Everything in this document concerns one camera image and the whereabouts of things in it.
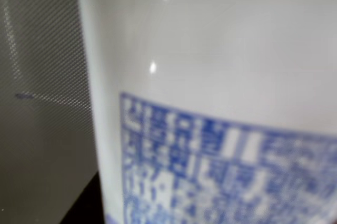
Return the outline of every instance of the printed label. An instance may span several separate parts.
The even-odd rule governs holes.
[[[121,95],[127,224],[328,223],[337,138]]]

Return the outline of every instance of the metal grille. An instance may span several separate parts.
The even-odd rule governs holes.
[[[0,223],[59,223],[96,172],[77,0],[0,10]]]

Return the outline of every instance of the gray surface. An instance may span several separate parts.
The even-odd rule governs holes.
[[[0,223],[59,223],[97,171],[77,0],[0,13]]]

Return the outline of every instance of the white bottle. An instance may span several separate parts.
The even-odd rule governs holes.
[[[108,223],[331,223],[337,0],[80,0]]]

